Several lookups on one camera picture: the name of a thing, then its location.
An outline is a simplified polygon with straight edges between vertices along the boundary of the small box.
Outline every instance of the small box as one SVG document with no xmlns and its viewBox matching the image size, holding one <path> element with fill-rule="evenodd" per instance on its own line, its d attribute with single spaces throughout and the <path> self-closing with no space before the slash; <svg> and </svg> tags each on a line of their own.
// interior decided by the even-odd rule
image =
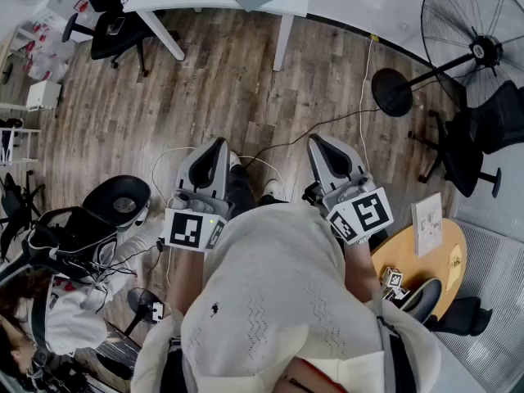
<svg viewBox="0 0 524 393">
<path fill-rule="evenodd" d="M 402 285 L 402 273 L 397 268 L 387 266 L 382 275 L 382 285 L 384 287 L 391 287 L 397 292 Z"/>
<path fill-rule="evenodd" d="M 62 86 L 49 80 L 33 84 L 29 88 L 27 102 L 25 106 L 28 111 L 38 109 L 55 109 L 58 106 L 58 99 Z"/>
</svg>

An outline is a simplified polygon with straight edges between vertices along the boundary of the black office chair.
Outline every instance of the black office chair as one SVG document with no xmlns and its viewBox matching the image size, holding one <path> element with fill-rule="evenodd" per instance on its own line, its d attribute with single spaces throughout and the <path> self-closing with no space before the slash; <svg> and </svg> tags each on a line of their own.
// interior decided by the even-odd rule
<svg viewBox="0 0 524 393">
<path fill-rule="evenodd" d="M 133 46 L 137 47 L 138 62 L 140 63 L 140 72 L 142 77 L 148 76 L 148 71 L 144 67 L 144 53 L 142 41 L 145 38 L 154 36 L 153 32 L 147 26 L 142 18 L 135 12 L 123 13 L 121 0 L 89 0 L 95 11 L 104 11 L 97 22 L 95 30 L 91 30 L 82 25 L 76 24 L 78 13 L 75 13 L 67 22 L 62 42 L 70 39 L 73 30 L 93 36 L 91 44 L 91 58 L 100 60 L 111 57 L 111 67 L 118 68 L 116 60 L 124 52 Z M 109 34 L 112 25 L 117 19 L 124 18 L 118 34 Z M 172 33 L 175 40 L 179 39 L 178 34 Z"/>
<path fill-rule="evenodd" d="M 439 130 L 438 144 L 418 138 L 413 132 L 408 137 L 422 142 L 437 151 L 429 173 L 420 175 L 418 181 L 426 183 L 440 163 L 444 163 L 446 178 L 457 189 L 470 197 L 478 179 L 493 183 L 492 195 L 497 197 L 502 172 L 496 175 L 481 172 L 484 154 L 524 142 L 524 90 L 519 91 L 511 81 L 505 82 L 483 105 L 462 109 L 453 119 L 442 124 L 438 112 L 430 111 Z"/>
<path fill-rule="evenodd" d="M 481 308 L 481 299 L 468 297 L 454 300 L 444 316 L 432 315 L 424 326 L 432 332 L 453 333 L 461 337 L 478 337 L 488 327 L 493 310 Z"/>
<path fill-rule="evenodd" d="M 33 174 L 33 170 L 28 170 L 25 174 L 25 188 L 22 192 L 20 187 L 16 185 L 11 174 L 6 174 L 5 181 L 0 179 L 0 191 L 2 192 L 2 207 L 7 215 L 7 218 L 0 219 L 0 225 L 7 223 L 6 228 L 2 231 L 0 236 L 0 256 L 2 260 L 7 255 L 7 249 L 11 244 L 11 240 L 15 238 L 16 234 L 23 228 L 28 230 L 33 222 L 31 210 L 40 217 L 41 214 L 34 206 L 33 199 L 37 193 L 45 188 L 45 185 L 38 186 L 31 192 L 29 187 L 29 176 Z"/>
</svg>

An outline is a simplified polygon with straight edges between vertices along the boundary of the white cable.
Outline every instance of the white cable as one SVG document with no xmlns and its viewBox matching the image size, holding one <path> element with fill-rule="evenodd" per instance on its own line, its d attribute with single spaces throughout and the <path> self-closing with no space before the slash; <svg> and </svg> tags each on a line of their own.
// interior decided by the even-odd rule
<svg viewBox="0 0 524 393">
<path fill-rule="evenodd" d="M 167 271 L 165 271 L 165 281 L 167 281 L 167 285 L 171 287 L 171 284 L 169 283 L 169 268 L 171 268 L 171 249 L 173 247 L 169 248 L 169 260 L 167 263 Z"/>
<path fill-rule="evenodd" d="M 239 159 L 254 159 L 253 156 L 239 156 L 238 157 Z M 282 184 L 282 192 L 283 192 L 283 195 L 284 195 L 284 199 L 283 201 L 286 201 L 286 189 L 284 187 L 284 179 L 282 179 L 282 176 L 280 175 L 280 173 L 278 172 L 277 168 L 274 167 L 273 165 L 270 165 L 269 163 L 261 160 L 261 159 L 258 159 L 256 158 L 255 160 L 261 162 L 261 163 L 264 163 L 265 165 L 269 166 L 271 169 L 273 169 L 275 172 L 277 172 L 277 175 L 278 175 L 278 178 L 280 179 L 280 183 Z"/>
<path fill-rule="evenodd" d="M 369 48 L 368 48 L 368 61 L 366 62 L 366 75 L 364 76 L 364 80 L 362 80 L 362 89 L 360 90 L 360 103 L 359 103 L 359 127 L 360 127 L 360 139 L 362 140 L 362 145 L 364 146 L 364 156 L 366 157 L 366 164 L 368 165 L 368 172 L 369 170 L 369 160 L 368 160 L 368 152 L 366 151 L 366 143 L 364 142 L 364 136 L 362 135 L 362 100 L 364 99 L 364 85 L 366 84 L 366 79 L 368 78 L 368 70 L 369 70 L 369 56 L 371 56 L 371 46 L 373 45 L 373 40 L 370 39 L 369 41 Z"/>
<path fill-rule="evenodd" d="M 158 160 L 160 160 L 160 158 L 165 153 L 169 153 L 171 151 L 177 151 L 177 150 L 189 150 L 190 148 L 193 149 L 193 150 L 195 149 L 195 147 L 178 147 L 178 148 L 170 148 L 169 150 L 163 151 L 158 156 L 158 158 L 155 161 L 155 164 L 153 165 L 153 170 L 151 171 L 151 181 L 153 182 L 153 185 L 155 185 L 155 188 L 158 191 L 158 193 L 160 193 L 160 197 L 162 198 L 162 201 L 164 202 L 165 206 L 167 206 L 167 201 L 165 200 L 164 196 L 162 195 L 162 192 L 160 192 L 160 189 L 158 188 L 158 186 L 156 185 L 156 182 L 155 182 L 155 167 L 156 167 L 156 164 L 158 163 Z"/>
</svg>

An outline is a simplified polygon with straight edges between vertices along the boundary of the fan grille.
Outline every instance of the fan grille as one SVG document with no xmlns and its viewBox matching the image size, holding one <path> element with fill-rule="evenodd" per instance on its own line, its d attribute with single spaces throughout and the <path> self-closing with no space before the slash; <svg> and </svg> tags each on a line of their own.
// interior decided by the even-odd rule
<svg viewBox="0 0 524 393">
<path fill-rule="evenodd" d="M 502 43 L 499 65 L 490 68 L 472 60 L 446 72 L 466 88 L 469 107 L 482 105 L 507 80 L 524 87 L 524 11 L 516 0 L 424 0 L 421 27 L 433 66 L 471 53 L 469 46 L 477 35 Z M 449 78 L 437 78 L 458 104 Z"/>
</svg>

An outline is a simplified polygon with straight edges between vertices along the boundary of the person's hand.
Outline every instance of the person's hand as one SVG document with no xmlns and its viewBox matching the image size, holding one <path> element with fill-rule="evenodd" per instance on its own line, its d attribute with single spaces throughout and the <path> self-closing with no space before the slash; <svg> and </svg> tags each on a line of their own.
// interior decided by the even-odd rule
<svg viewBox="0 0 524 393">
<path fill-rule="evenodd" d="M 371 261 L 369 243 L 344 245 L 346 256 L 346 288 L 363 303 L 380 291 L 380 282 Z"/>
</svg>

